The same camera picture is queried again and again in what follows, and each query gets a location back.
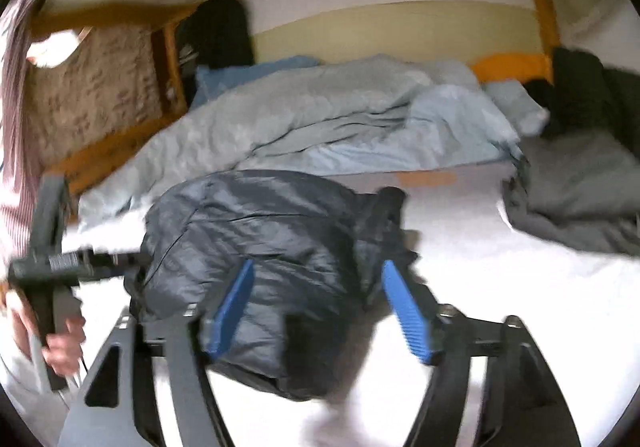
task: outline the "wooden bed frame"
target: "wooden bed frame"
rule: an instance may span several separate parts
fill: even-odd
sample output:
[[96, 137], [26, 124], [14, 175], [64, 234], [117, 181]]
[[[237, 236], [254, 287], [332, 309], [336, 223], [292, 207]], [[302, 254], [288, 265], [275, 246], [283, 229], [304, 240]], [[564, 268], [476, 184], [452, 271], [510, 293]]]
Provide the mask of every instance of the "wooden bed frame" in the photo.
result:
[[[553, 1], [534, 0], [534, 4], [540, 24], [543, 49], [545, 53], [550, 54], [552, 49], [559, 45]], [[197, 7], [197, 4], [171, 7], [109, 4], [64, 14], [44, 12], [33, 18], [31, 33], [34, 39], [43, 39], [54, 32], [71, 28], [105, 27], [125, 23], [150, 25], [155, 30], [152, 42], [155, 42], [154, 60], [161, 91], [164, 92], [164, 85], [169, 81], [178, 100], [178, 108], [173, 111], [168, 103], [163, 103], [162, 116], [159, 119], [148, 120], [108, 135], [49, 167], [46, 173], [66, 175], [73, 196], [77, 197], [101, 182], [136, 154], [149, 138], [186, 113], [187, 103], [180, 80], [175, 46], [175, 27], [180, 20], [191, 15]]]

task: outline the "brown textured rug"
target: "brown textured rug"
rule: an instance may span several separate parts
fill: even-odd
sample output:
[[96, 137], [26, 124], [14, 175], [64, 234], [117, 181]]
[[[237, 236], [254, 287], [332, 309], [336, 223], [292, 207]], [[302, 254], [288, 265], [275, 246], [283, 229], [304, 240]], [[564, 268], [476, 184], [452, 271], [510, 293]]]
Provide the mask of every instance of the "brown textured rug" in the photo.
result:
[[94, 29], [59, 66], [29, 66], [25, 110], [44, 167], [111, 132], [159, 117], [149, 29]]

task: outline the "person's arm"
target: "person's arm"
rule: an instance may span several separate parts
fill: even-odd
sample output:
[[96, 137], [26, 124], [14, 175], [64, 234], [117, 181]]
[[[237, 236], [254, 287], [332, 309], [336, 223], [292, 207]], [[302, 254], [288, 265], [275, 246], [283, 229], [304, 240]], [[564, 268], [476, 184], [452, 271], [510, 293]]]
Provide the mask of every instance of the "person's arm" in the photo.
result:
[[[34, 331], [35, 319], [28, 304], [15, 292], [6, 296], [6, 318], [0, 323], [0, 383], [12, 404], [45, 446], [55, 446], [66, 418], [70, 395], [41, 395], [29, 358], [28, 331]], [[45, 360], [59, 375], [78, 372], [84, 342], [84, 319], [68, 319], [66, 334], [47, 336]]]

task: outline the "black puffer jacket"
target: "black puffer jacket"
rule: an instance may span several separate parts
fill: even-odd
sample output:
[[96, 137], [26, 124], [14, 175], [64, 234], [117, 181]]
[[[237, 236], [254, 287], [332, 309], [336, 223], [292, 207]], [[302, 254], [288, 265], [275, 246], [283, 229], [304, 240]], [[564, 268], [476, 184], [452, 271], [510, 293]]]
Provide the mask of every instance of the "black puffer jacket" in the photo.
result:
[[415, 259], [404, 247], [403, 201], [397, 188], [356, 194], [289, 171], [186, 182], [149, 211], [142, 246], [154, 260], [130, 291], [143, 318], [168, 316], [252, 258], [250, 301], [214, 369], [294, 400], [322, 397], [353, 320], [381, 294], [383, 261], [408, 268]]

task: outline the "hand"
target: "hand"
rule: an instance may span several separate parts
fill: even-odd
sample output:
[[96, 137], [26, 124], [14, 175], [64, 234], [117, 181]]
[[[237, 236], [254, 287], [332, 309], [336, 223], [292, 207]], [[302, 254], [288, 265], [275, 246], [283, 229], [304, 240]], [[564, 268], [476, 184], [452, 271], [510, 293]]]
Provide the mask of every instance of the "hand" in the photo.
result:
[[[38, 335], [36, 318], [28, 301], [16, 291], [6, 295], [6, 310], [13, 337], [20, 351], [31, 358], [29, 334]], [[80, 369], [81, 344], [85, 341], [85, 319], [82, 316], [66, 319], [66, 333], [49, 334], [47, 346], [42, 348], [42, 356], [49, 366], [61, 377], [75, 375]]]

